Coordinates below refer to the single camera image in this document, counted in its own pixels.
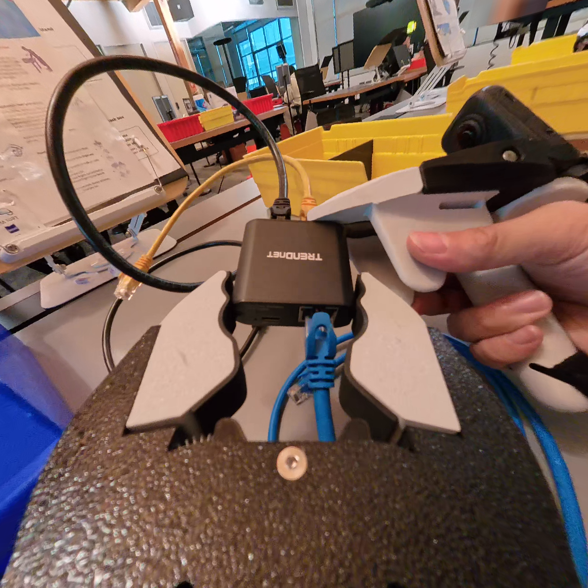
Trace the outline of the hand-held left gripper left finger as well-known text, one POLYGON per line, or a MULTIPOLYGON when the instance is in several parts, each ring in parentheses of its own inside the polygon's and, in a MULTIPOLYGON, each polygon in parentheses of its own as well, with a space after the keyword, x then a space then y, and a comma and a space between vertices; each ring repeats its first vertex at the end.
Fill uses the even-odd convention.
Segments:
POLYGON ((245 375, 233 337, 233 279, 213 274, 161 321, 126 429, 168 427, 186 435, 211 435, 246 398, 245 375))

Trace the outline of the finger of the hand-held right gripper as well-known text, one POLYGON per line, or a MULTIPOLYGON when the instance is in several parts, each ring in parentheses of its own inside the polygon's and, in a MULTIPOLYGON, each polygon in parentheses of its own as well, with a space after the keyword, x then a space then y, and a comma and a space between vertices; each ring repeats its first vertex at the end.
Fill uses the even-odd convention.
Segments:
POLYGON ((353 224, 369 220, 400 280, 416 292, 434 292, 446 273, 416 261, 408 252, 413 232, 455 232, 487 226, 486 202, 495 190, 425 194, 418 168, 408 168, 348 189, 307 213, 310 221, 353 224))

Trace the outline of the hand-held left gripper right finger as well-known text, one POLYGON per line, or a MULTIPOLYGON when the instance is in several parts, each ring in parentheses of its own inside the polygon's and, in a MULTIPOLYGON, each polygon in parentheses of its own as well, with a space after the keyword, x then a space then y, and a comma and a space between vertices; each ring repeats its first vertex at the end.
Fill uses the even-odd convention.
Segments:
POLYGON ((368 272, 356 280, 353 339, 343 365, 340 403, 370 435, 407 427, 450 435, 461 426, 424 320, 368 272))

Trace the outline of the black network adapter box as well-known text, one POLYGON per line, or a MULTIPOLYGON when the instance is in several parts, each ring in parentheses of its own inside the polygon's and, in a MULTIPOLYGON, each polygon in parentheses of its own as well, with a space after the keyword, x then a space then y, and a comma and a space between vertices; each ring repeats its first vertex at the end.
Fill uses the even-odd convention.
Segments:
POLYGON ((242 324, 303 327, 325 312, 350 324, 355 294, 343 227, 331 222, 254 219, 244 230, 231 301, 242 324))

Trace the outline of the blue storage bin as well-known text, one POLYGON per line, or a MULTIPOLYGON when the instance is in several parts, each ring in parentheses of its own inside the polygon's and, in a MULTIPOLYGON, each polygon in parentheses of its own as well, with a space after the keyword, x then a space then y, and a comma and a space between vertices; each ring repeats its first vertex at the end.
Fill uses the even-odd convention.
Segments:
POLYGON ((1 327, 1 567, 72 412, 32 351, 1 327))

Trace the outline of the grey desk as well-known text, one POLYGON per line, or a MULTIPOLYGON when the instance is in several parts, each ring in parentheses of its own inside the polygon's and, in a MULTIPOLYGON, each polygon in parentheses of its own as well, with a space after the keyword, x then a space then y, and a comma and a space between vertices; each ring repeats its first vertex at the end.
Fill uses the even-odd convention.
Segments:
POLYGON ((108 283, 40 308, 34 284, 1 302, 76 415, 32 503, 7 587, 580 587, 555 480, 519 411, 433 332, 456 437, 409 430, 400 446, 315 442, 312 403, 289 404, 266 442, 303 331, 269 329, 245 359, 243 436, 171 447, 173 430, 124 432, 157 326, 183 295, 141 288, 116 314, 108 283))

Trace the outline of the person's right hand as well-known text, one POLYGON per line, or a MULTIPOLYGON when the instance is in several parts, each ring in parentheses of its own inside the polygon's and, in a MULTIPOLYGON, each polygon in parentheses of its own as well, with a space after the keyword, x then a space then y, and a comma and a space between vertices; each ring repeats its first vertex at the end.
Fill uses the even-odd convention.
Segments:
POLYGON ((435 292, 415 293, 420 315, 446 315, 449 333, 491 368, 527 361, 539 349, 539 321, 553 313, 587 353, 587 204, 556 202, 515 219, 457 232, 414 232, 412 257, 447 273, 435 292), (519 266, 533 286, 474 306, 456 276, 519 266))

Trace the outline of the black office chair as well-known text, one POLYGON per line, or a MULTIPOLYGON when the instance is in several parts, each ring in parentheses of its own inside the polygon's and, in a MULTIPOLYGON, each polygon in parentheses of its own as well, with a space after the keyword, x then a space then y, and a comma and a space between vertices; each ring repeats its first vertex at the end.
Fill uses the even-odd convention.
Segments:
POLYGON ((327 94, 319 64, 299 68, 294 71, 295 79, 300 93, 302 114, 307 114, 305 101, 318 98, 327 94))

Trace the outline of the red storage bin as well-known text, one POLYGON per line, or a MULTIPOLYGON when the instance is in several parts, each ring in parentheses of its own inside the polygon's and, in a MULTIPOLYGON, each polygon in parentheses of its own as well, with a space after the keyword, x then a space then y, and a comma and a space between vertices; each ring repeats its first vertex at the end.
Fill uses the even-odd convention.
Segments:
POLYGON ((271 94, 264 94, 254 98, 245 99, 242 102, 255 115, 273 111, 274 103, 271 94))
POLYGON ((162 122, 157 127, 170 143, 174 143, 204 132, 200 117, 201 114, 194 114, 162 122))

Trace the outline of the large black display screen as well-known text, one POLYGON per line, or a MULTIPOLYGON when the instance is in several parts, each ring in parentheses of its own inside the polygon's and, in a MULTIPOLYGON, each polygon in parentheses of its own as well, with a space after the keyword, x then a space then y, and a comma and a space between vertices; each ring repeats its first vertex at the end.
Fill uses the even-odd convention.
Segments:
POLYGON ((410 34, 415 51, 423 45, 425 31, 416 1, 391 1, 378 6, 366 7, 353 14, 353 45, 356 62, 363 65, 372 49, 386 35, 396 29, 407 33, 408 24, 416 22, 410 34))

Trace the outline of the black floor lamp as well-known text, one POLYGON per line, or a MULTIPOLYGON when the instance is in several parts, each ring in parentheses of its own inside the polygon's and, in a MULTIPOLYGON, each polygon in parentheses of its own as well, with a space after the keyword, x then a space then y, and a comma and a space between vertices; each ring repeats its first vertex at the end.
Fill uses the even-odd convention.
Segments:
POLYGON ((235 86, 235 76, 234 76, 234 74, 233 74, 233 70, 232 70, 232 64, 231 64, 231 59, 230 59, 230 57, 229 57, 229 50, 227 49, 228 45, 229 45, 231 42, 232 42, 232 40, 231 40, 229 37, 224 37, 224 38, 221 38, 221 39, 218 39, 218 40, 214 41, 214 43, 213 43, 213 44, 214 44, 214 46, 215 46, 215 47, 216 47, 218 50, 220 50, 219 48, 221 48, 221 49, 222 49, 222 51, 223 51, 223 53, 224 53, 224 61, 225 61, 226 67, 227 67, 227 68, 228 68, 228 70, 229 70, 229 74, 230 74, 230 77, 231 77, 231 83, 232 83, 232 86, 233 86, 233 87, 236 87, 236 86, 235 86))

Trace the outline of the small white wipe packet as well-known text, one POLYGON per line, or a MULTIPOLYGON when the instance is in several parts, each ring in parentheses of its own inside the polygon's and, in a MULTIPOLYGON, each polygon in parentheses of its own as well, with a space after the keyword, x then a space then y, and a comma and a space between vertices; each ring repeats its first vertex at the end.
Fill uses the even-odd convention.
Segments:
POLYGON ((8 239, 23 234, 24 229, 25 223, 16 204, 1 202, 1 240, 8 243, 8 239))

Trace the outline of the printed exercise sheet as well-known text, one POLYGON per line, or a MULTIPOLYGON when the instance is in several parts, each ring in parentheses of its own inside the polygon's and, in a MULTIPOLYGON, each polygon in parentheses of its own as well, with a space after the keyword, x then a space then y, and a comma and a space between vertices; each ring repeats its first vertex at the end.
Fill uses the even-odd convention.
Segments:
MULTIPOLYGON (((48 1, 1 1, 1 202, 13 202, 26 236, 68 218, 49 169, 48 103, 61 78, 89 56, 48 1)), ((86 89, 70 104, 63 144, 71 181, 87 209, 116 197, 113 163, 124 162, 117 133, 86 89), (114 158, 108 156, 111 149, 114 158)))

